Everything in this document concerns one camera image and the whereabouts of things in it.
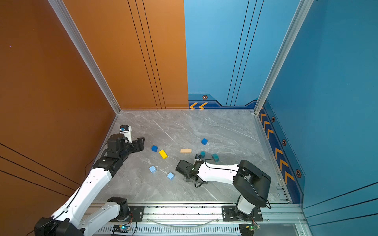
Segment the light blue wood cube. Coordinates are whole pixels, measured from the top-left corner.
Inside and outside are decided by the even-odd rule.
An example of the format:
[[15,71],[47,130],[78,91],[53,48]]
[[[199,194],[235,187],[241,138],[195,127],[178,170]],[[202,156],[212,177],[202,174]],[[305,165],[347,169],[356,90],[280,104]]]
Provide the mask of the light blue wood cube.
[[173,173],[168,173],[168,175],[167,175],[167,178],[170,179],[170,180],[173,180],[174,177],[175,176],[174,176]]

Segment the natural wood block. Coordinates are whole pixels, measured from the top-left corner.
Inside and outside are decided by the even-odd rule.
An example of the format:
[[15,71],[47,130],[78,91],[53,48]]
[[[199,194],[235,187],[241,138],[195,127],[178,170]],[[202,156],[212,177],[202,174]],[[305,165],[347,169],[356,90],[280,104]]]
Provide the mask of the natural wood block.
[[192,149],[186,148],[186,149],[180,149],[180,153],[183,154],[190,154],[192,153]]

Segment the dark blue wood cube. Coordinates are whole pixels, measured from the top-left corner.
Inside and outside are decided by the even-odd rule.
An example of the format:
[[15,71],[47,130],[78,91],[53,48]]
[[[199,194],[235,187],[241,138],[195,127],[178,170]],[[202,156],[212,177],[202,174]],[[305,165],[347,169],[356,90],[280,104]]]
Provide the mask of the dark blue wood cube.
[[203,145],[206,145],[206,144],[208,143],[208,140],[204,138],[204,139],[202,139],[201,143],[202,143]]

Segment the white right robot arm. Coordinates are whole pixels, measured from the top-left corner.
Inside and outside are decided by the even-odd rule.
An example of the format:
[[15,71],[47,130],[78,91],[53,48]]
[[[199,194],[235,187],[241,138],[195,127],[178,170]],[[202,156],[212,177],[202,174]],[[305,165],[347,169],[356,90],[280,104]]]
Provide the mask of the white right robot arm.
[[196,188],[217,182],[232,185],[239,192],[236,205],[223,208],[224,221],[262,221],[261,209],[271,209],[268,201],[271,177],[247,160],[234,165],[211,164],[208,161],[198,160],[191,164],[180,160],[176,172],[183,175],[185,181],[194,183]]

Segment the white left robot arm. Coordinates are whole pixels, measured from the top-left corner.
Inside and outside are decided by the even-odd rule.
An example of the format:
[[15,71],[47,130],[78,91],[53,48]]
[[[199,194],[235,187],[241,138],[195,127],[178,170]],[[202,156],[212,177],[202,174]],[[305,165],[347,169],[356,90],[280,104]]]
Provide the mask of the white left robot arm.
[[131,140],[123,133],[111,135],[107,149],[95,162],[83,183],[49,218],[40,218],[33,233],[36,236],[92,236],[112,219],[134,222],[127,199],[121,197],[111,197],[89,217],[83,216],[127,158],[132,153],[144,150],[144,143],[143,137]]

